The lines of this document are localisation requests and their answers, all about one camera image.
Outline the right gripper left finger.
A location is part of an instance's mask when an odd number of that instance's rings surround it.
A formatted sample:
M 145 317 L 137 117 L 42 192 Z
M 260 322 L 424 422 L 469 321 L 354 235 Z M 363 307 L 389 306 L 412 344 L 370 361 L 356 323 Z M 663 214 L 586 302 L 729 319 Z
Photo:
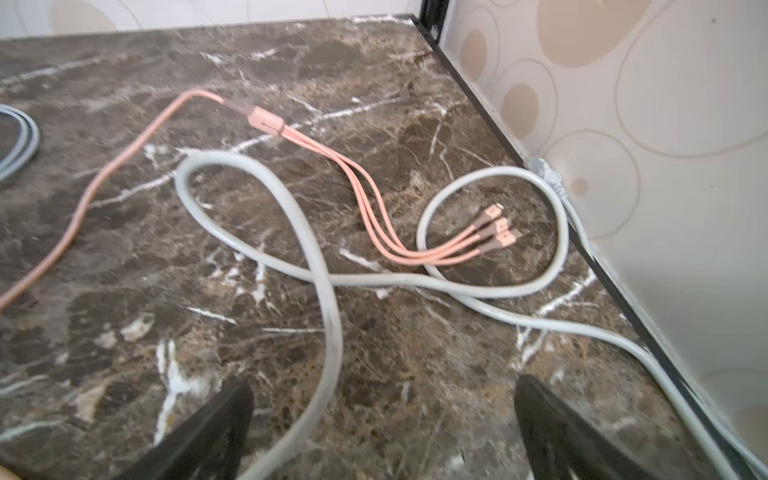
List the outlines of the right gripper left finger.
M 254 396 L 247 381 L 231 379 L 194 415 L 117 477 L 234 479 L 253 412 Z

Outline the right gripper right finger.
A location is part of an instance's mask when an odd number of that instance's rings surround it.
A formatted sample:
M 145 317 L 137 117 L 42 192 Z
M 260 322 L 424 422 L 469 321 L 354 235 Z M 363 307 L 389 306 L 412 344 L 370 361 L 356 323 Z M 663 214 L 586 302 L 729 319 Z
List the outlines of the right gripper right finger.
M 536 479 L 655 479 L 544 383 L 521 376 L 514 392 L 521 437 Z

